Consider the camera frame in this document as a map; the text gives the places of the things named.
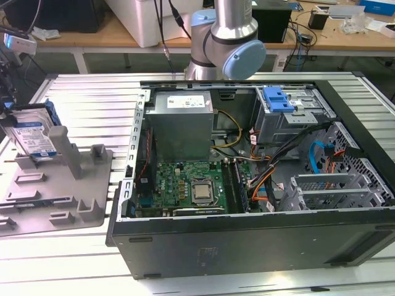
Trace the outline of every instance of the wooden table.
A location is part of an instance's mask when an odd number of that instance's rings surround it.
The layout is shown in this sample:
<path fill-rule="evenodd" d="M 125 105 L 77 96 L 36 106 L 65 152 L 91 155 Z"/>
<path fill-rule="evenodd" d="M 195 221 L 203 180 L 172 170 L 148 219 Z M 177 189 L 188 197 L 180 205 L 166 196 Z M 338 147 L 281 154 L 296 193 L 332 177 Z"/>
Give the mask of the wooden table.
<path fill-rule="evenodd" d="M 301 2 L 304 11 L 314 8 L 315 4 Z M 295 20 L 300 12 L 293 12 L 292 19 Z M 370 15 L 377 20 L 392 21 L 391 17 Z M 304 14 L 298 18 L 298 22 L 306 25 L 310 14 Z M 315 56 L 395 56 L 395 39 L 374 31 L 368 34 L 345 35 L 339 29 L 341 20 L 328 19 L 322 31 L 315 30 L 318 40 L 310 50 L 310 55 Z M 61 33 L 62 37 L 55 40 L 39 41 L 40 52 L 68 52 L 74 55 L 80 73 L 89 73 L 84 54 L 87 53 L 121 53 L 124 54 L 127 66 L 130 66 L 128 54 L 153 53 L 163 54 L 161 44 L 154 47 L 141 48 L 130 36 L 129 32 L 113 14 L 108 14 L 102 28 L 95 34 Z M 276 55 L 274 72 L 282 72 L 286 59 L 295 47 L 295 36 L 288 30 L 284 43 L 266 44 L 267 54 Z M 166 41 L 172 54 L 189 54 L 191 42 L 187 38 L 177 38 Z"/>
<path fill-rule="evenodd" d="M 314 3 L 300 2 L 304 8 L 303 12 L 316 9 Z M 339 0 L 342 5 L 352 5 L 353 2 L 346 2 L 346 0 Z M 294 11 L 291 18 L 301 25 L 307 26 L 310 14 L 302 14 L 303 12 Z M 375 20 L 382 22 L 393 22 L 394 17 L 387 17 L 378 14 L 366 14 Z M 328 18 L 323 30 L 314 30 L 317 35 L 317 43 L 310 50 L 310 55 L 315 56 L 374 56 L 374 57 L 395 57 L 395 39 L 388 38 L 387 36 L 368 30 L 368 33 L 358 34 L 344 34 L 340 29 L 342 20 L 332 20 Z M 311 32 L 305 28 L 299 27 L 301 33 L 311 35 Z M 288 44 L 295 45 L 296 37 L 292 30 L 288 30 L 286 34 Z"/>

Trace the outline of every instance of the motherboard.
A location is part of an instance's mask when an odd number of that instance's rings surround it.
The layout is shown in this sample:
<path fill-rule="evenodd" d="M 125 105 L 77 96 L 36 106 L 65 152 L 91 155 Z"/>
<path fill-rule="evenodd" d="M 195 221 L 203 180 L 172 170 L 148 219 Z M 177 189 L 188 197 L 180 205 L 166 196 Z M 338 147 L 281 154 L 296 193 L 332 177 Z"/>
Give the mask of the motherboard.
<path fill-rule="evenodd" d="M 247 181 L 252 178 L 249 164 L 239 161 L 236 166 L 240 188 L 245 191 Z M 224 161 L 158 163 L 153 199 L 140 198 L 140 207 L 216 207 L 229 213 L 227 193 L 232 189 L 227 184 L 230 177 L 226 168 L 228 164 Z"/>

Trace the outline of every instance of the green circuit board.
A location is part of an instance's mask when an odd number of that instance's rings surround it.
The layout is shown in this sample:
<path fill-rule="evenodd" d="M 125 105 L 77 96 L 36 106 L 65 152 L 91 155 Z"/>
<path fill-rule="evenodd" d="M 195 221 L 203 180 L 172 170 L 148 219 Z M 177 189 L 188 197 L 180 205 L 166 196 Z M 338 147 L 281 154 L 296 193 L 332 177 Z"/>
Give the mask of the green circuit board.
<path fill-rule="evenodd" d="M 247 163 L 239 164 L 242 176 L 247 180 L 251 172 Z M 159 163 L 153 207 L 193 207 L 191 182 L 211 181 L 216 207 L 227 211 L 227 199 L 223 188 L 220 162 Z"/>

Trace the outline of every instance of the metal table surface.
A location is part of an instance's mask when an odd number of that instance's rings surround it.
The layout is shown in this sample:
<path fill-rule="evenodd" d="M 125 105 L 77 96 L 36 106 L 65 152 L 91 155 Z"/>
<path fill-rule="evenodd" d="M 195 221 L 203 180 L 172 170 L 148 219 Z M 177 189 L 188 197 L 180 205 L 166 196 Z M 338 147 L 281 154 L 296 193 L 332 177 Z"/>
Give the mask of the metal table surface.
<path fill-rule="evenodd" d="M 59 75 L 46 80 L 31 102 L 50 99 L 70 141 L 81 149 L 105 144 L 114 159 L 108 198 L 122 179 L 141 80 L 182 80 L 169 74 Z M 352 73 L 258 73 L 255 80 L 328 80 L 369 132 L 395 159 L 395 110 L 369 81 Z M 0 144 L 0 196 L 16 169 L 16 150 Z M 112 202 L 107 202 L 110 213 Z M 109 219 L 97 228 L 0 238 L 0 291 L 3 295 L 395 295 L 395 244 L 355 268 L 307 269 L 271 273 L 135 281 L 117 248 L 105 246 Z M 264 247 L 252 256 L 265 255 Z"/>

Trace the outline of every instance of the table leg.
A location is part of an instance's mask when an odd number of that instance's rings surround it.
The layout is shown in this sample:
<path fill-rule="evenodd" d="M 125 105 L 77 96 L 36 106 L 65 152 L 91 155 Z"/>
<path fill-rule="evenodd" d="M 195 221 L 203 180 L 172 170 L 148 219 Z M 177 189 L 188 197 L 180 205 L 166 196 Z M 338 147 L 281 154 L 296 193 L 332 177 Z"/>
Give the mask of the table leg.
<path fill-rule="evenodd" d="M 348 60 L 350 59 L 350 57 L 344 57 L 343 61 L 341 62 L 340 65 L 338 65 L 338 69 L 339 70 L 344 70 L 344 68 L 347 65 Z"/>
<path fill-rule="evenodd" d="M 125 67 L 130 68 L 130 59 L 129 59 L 129 54 L 123 54 L 123 59 L 125 60 Z"/>
<path fill-rule="evenodd" d="M 89 74 L 90 72 L 89 66 L 86 63 L 82 49 L 76 48 L 72 52 L 72 54 L 74 56 L 75 63 L 77 64 L 78 71 L 80 72 L 80 74 Z"/>
<path fill-rule="evenodd" d="M 288 53 L 285 53 L 285 52 L 277 53 L 272 71 L 273 72 L 283 72 L 287 58 L 288 58 Z"/>

